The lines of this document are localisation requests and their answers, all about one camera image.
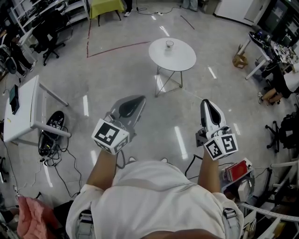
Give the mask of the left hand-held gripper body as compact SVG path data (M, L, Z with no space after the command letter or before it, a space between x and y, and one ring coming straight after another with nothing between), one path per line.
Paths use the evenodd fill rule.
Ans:
M131 115L132 112L107 112L103 119L99 119L92 139L101 149L116 155L136 136Z

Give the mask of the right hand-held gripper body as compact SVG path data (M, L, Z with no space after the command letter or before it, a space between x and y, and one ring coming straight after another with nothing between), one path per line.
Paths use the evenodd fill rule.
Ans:
M213 161L227 157L238 151L235 134L229 126L207 131L200 129L196 134L197 147L203 146Z

